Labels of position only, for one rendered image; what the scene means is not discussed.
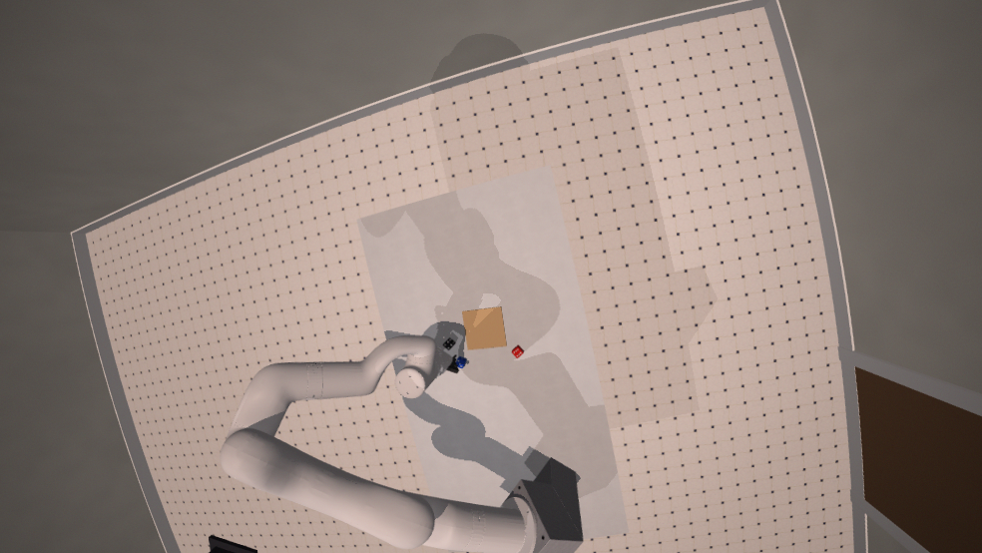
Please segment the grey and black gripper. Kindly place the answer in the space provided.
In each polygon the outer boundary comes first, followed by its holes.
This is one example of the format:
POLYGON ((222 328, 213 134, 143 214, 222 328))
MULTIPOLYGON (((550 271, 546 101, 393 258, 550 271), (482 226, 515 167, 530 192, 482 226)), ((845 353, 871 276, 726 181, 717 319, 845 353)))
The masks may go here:
POLYGON ((457 356, 456 354, 452 357, 451 355, 449 355, 448 353, 437 347, 436 356, 438 357, 441 363, 441 368, 440 368, 441 372, 443 371, 445 372, 445 370, 447 369, 448 371, 458 373, 459 369, 458 369, 458 365, 456 364, 456 358, 455 358, 457 356))

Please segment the tan flat mat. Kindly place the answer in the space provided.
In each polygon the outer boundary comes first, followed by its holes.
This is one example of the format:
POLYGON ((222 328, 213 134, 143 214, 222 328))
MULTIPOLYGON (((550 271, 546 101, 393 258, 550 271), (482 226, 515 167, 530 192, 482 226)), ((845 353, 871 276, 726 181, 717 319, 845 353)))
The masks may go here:
POLYGON ((502 307, 462 311, 468 350, 507 346, 502 307))

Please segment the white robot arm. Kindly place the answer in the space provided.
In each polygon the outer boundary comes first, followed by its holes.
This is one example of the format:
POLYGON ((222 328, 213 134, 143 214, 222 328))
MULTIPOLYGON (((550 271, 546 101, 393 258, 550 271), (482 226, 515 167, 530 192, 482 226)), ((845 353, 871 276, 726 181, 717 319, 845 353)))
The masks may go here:
POLYGON ((405 354, 395 385, 404 397, 417 398, 441 374, 430 336, 393 337, 362 361, 264 367, 248 385, 221 449, 224 472, 397 548, 423 544, 467 552, 533 553, 536 518, 523 498, 511 497, 500 508, 416 495, 355 476, 275 438, 292 402, 371 394, 387 366, 405 354))

